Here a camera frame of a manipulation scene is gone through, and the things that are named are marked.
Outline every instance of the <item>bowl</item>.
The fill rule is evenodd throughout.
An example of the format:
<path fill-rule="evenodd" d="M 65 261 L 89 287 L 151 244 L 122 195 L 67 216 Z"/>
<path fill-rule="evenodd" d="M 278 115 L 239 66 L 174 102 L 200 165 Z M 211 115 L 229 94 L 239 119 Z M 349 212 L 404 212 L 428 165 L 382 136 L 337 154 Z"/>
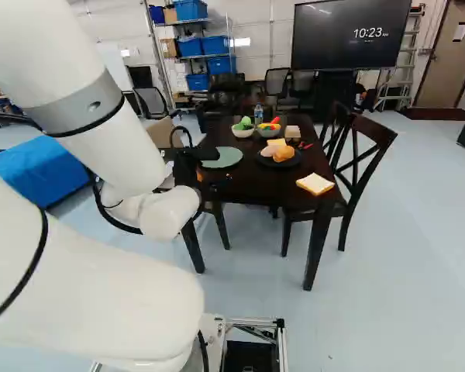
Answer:
<path fill-rule="evenodd" d="M 234 126 L 231 126 L 231 130 L 232 130 L 232 134 L 236 138 L 248 138 L 253 134 L 253 132 L 255 132 L 255 128 L 247 129 L 247 130 L 238 130 L 238 129 L 234 129 Z"/>
<path fill-rule="evenodd" d="M 274 138 L 275 136 L 277 136 L 277 135 L 279 134 L 280 131 L 281 131 L 281 128 L 275 129 L 275 130 L 257 128 L 257 132 L 258 132 L 263 138 Z"/>

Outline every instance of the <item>television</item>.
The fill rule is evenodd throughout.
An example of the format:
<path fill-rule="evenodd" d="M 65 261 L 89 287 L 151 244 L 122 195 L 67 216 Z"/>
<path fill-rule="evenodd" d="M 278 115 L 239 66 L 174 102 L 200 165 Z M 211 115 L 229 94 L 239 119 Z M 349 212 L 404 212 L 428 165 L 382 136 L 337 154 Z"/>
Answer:
<path fill-rule="evenodd" d="M 291 68 L 341 71 L 396 65 L 412 0 L 322 0 L 294 8 Z"/>

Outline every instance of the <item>plastic bottle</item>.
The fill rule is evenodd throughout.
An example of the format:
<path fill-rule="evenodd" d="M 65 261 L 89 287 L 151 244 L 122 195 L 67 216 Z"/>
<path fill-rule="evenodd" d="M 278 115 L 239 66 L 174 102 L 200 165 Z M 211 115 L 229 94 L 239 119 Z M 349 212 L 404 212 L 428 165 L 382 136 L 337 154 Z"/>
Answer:
<path fill-rule="evenodd" d="M 258 126 L 259 124 L 262 124 L 264 122 L 263 113 L 264 113 L 264 108 L 258 102 L 257 105 L 255 106 L 255 110 L 253 111 L 253 115 L 255 116 L 255 126 Z"/>

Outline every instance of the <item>black plate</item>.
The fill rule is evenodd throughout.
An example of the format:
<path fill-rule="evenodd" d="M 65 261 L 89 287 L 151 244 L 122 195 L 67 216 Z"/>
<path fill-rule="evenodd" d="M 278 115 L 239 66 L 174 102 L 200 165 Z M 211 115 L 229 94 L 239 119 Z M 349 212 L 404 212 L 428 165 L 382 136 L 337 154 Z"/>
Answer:
<path fill-rule="evenodd" d="M 255 159 L 260 164 L 265 165 L 266 167 L 271 168 L 289 168 L 294 167 L 295 165 L 300 164 L 301 162 L 301 152 L 294 149 L 294 156 L 290 160 L 283 161 L 282 163 L 276 163 L 272 157 L 263 157 L 260 155 L 261 151 L 257 153 Z"/>

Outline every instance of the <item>green plate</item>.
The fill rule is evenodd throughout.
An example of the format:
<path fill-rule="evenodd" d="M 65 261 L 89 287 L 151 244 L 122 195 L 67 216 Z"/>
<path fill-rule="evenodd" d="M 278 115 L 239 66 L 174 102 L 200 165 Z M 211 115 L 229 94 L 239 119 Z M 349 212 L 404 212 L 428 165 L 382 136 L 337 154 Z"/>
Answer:
<path fill-rule="evenodd" d="M 227 168 L 243 159 L 243 153 L 235 147 L 217 147 L 217 150 L 220 153 L 220 158 L 218 160 L 202 161 L 202 167 L 210 169 Z"/>

